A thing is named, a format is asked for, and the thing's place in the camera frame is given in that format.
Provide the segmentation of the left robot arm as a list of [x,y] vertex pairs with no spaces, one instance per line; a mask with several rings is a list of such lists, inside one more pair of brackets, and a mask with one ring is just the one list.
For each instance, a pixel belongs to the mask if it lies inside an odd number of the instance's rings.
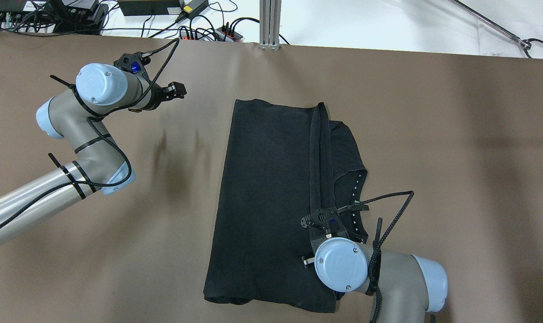
[[117,110],[142,112],[162,102],[182,99],[185,86],[161,87],[148,78],[141,63],[122,66],[90,63],[74,84],[50,98],[36,112],[44,133],[65,139],[76,159],[0,197],[0,246],[94,192],[112,194],[136,175],[125,153],[103,124]]

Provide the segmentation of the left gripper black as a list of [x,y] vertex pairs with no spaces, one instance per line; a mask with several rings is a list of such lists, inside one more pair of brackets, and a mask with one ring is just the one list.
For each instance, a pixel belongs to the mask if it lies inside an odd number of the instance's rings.
[[153,85],[151,88],[151,97],[146,105],[144,105],[142,111],[151,111],[161,104],[161,102],[183,99],[187,92],[184,84],[178,82],[171,82],[167,87],[161,87],[159,85]]

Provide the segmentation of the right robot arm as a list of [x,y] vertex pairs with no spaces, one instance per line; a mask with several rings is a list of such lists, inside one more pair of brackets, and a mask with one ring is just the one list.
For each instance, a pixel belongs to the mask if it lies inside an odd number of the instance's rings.
[[[331,290],[366,293],[372,254],[370,245],[335,237],[320,244],[313,265]],[[378,286],[379,323],[422,323],[427,312],[444,308],[449,289],[446,270],[438,262],[387,250],[382,251]]]

